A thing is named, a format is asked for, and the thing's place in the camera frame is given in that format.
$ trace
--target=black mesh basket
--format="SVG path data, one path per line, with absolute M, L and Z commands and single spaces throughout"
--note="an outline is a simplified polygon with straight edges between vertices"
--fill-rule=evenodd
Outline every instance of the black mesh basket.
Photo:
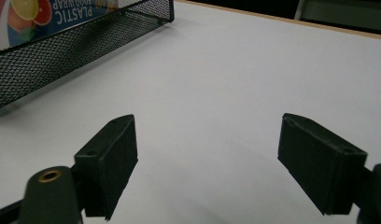
M 117 10 L 0 51 L 0 108 L 174 20 L 173 0 L 119 0 Z

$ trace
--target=white tabletop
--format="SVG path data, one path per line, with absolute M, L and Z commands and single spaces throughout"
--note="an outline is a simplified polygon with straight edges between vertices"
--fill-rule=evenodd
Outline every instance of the white tabletop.
M 355 223 L 322 216 L 278 161 L 281 117 L 381 163 L 381 40 L 175 2 L 172 24 L 0 109 L 0 208 L 135 115 L 139 163 L 110 223 Z M 85 218 L 85 223 L 105 223 Z

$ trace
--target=cardboard box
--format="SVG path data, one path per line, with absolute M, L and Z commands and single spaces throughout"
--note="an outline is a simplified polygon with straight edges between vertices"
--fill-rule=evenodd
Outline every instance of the cardboard box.
M 118 8 L 118 0 L 0 0 L 0 50 L 33 41 Z

